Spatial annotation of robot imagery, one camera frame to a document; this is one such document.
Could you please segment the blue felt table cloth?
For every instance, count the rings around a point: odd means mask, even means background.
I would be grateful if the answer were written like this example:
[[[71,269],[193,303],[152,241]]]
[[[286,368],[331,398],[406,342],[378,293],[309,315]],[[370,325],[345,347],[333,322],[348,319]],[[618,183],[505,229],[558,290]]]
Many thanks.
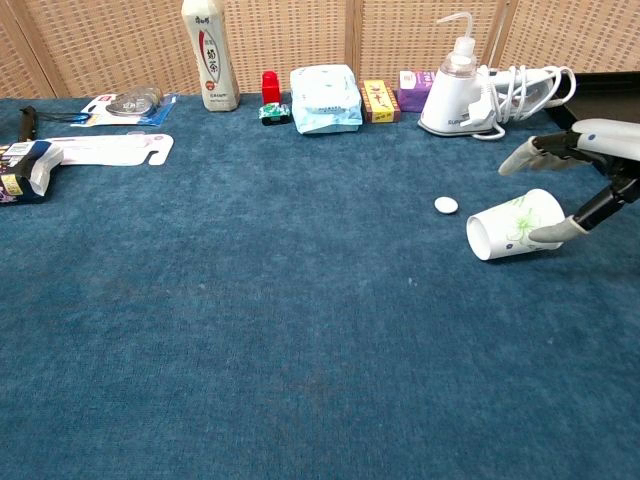
[[[162,166],[0,205],[0,480],[640,480],[640,202],[483,262],[470,215],[604,186],[499,175],[548,115],[306,137],[259,102],[183,96]]]

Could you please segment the milk tea bottle beige label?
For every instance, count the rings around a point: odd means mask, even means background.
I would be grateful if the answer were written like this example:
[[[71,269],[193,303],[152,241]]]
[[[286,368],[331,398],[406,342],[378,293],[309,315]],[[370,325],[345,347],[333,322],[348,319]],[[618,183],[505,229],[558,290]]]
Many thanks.
[[[227,40],[224,0],[183,0],[181,15],[195,55],[205,108],[212,112],[235,110],[240,92]]]

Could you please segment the wicker folding screen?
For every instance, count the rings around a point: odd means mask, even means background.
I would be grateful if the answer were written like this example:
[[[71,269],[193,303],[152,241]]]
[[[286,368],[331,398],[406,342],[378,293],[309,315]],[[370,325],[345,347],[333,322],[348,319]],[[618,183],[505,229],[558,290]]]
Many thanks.
[[[151,84],[198,93],[183,0],[0,0],[0,98],[90,97]],[[395,82],[470,31],[492,67],[640,71],[640,0],[223,0],[244,92],[261,74],[344,63]]]

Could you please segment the green toy car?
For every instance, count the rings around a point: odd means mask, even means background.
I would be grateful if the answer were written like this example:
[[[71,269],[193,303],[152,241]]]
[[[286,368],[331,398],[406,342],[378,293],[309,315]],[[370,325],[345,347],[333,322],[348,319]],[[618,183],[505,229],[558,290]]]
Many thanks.
[[[287,104],[268,103],[260,107],[259,119],[264,126],[287,124],[291,122],[291,111]]]

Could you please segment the light blue wet wipes pack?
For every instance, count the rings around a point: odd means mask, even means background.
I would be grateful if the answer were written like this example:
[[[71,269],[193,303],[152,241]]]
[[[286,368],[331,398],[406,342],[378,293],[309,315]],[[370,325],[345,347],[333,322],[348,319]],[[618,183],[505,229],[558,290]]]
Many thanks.
[[[300,67],[290,73],[291,112],[302,135],[354,132],[363,123],[362,99],[346,64]]]

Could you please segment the white paper cup green flowers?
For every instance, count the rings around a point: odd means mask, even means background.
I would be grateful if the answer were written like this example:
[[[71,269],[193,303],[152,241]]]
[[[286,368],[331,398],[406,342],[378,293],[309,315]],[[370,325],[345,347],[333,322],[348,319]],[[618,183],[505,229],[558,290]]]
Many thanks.
[[[470,216],[466,223],[467,239],[473,253],[482,261],[554,250],[561,243],[540,243],[529,234],[552,226],[565,218],[553,195],[542,189],[526,194]]]

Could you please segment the blister pack blue card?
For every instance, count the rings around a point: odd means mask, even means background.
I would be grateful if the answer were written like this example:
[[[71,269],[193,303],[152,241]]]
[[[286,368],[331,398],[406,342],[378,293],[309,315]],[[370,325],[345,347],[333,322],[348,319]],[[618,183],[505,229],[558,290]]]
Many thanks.
[[[173,108],[177,94],[158,87],[136,87],[124,93],[95,97],[70,123],[75,127],[159,126]]]

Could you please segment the clear plastic wash bottle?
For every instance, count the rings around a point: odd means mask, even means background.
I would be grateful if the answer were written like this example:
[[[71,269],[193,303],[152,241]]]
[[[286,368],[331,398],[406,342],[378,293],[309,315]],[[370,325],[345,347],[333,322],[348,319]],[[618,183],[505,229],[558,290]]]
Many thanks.
[[[474,53],[475,39],[472,37],[473,17],[469,12],[457,12],[437,20],[438,24],[451,22],[457,19],[466,21],[465,32],[462,36],[456,38],[453,53],[464,57],[471,58]]]

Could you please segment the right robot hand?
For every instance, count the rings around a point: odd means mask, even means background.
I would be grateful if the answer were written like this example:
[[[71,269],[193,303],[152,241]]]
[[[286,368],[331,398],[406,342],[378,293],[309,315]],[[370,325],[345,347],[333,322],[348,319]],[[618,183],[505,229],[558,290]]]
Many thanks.
[[[566,131],[528,138],[503,161],[498,169],[502,176],[523,169],[558,171],[589,164],[610,184],[563,221],[531,231],[530,240],[561,243],[586,235],[640,199],[640,123],[579,120]]]

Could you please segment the white cardboard hang pack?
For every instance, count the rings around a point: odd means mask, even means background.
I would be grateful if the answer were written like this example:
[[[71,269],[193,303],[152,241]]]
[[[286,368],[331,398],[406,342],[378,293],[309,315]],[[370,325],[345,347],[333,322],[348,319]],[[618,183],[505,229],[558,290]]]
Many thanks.
[[[166,134],[132,133],[49,138],[63,149],[62,165],[163,165],[174,145]]]

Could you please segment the black plastic tray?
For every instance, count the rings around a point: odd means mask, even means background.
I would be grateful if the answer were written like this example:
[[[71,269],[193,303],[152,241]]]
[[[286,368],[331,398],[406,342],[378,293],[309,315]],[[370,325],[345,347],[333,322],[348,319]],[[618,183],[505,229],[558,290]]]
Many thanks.
[[[547,109],[560,129],[591,118],[640,123],[640,71],[576,73],[575,77],[572,98]]]

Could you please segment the yellow red carton box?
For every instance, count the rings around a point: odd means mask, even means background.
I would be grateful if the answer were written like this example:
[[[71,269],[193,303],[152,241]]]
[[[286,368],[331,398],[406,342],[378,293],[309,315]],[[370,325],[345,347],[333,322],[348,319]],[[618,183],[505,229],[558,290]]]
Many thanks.
[[[384,80],[363,80],[359,85],[362,97],[363,118],[366,123],[396,123],[401,111],[393,90]]]

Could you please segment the white travel iron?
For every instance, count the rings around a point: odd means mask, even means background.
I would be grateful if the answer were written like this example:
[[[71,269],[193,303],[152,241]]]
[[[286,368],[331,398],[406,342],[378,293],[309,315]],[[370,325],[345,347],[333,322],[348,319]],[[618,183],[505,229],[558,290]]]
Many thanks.
[[[497,70],[450,53],[436,73],[419,125],[439,136],[497,140],[508,122],[560,106],[575,90],[575,75],[564,66]]]

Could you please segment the dark blue printed pack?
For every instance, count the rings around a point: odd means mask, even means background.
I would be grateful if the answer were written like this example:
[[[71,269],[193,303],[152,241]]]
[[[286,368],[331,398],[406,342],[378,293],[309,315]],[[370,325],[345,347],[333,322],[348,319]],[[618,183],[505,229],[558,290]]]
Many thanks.
[[[44,200],[52,172],[63,158],[62,148],[45,140],[0,148],[0,205]]]

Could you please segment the purple white carton box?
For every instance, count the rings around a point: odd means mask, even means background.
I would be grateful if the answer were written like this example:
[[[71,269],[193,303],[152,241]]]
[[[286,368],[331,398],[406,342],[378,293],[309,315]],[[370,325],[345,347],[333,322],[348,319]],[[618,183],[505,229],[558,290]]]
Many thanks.
[[[420,113],[430,93],[436,74],[433,71],[401,70],[397,102],[402,112]]]

